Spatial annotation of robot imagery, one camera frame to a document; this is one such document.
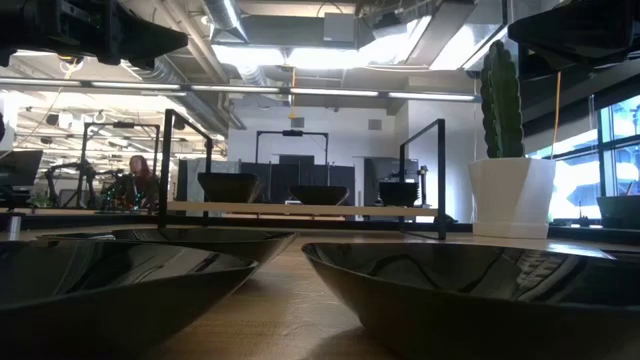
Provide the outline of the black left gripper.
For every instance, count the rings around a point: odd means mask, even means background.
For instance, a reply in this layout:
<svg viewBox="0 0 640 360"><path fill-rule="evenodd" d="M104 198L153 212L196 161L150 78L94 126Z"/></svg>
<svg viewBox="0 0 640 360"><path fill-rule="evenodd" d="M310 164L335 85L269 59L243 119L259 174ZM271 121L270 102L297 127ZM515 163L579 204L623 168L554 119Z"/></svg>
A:
<svg viewBox="0 0 640 360"><path fill-rule="evenodd" d="M118 1L59 0L54 4L57 16L55 53L92 56L106 65L120 64ZM120 13L120 20L125 42L162 42L135 44L125 49L121 58L134 67L153 70L158 57L188 45L185 33L144 20L129 9Z"/></svg>

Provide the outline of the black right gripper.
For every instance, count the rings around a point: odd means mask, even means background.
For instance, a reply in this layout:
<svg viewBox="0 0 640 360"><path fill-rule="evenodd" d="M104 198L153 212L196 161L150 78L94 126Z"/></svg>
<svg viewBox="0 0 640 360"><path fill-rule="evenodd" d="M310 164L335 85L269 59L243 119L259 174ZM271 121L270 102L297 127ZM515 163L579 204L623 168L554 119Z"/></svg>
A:
<svg viewBox="0 0 640 360"><path fill-rule="evenodd" d="M527 60L553 70L615 65L631 53L639 60L640 1L571 1L515 21L508 35Z"/></svg>

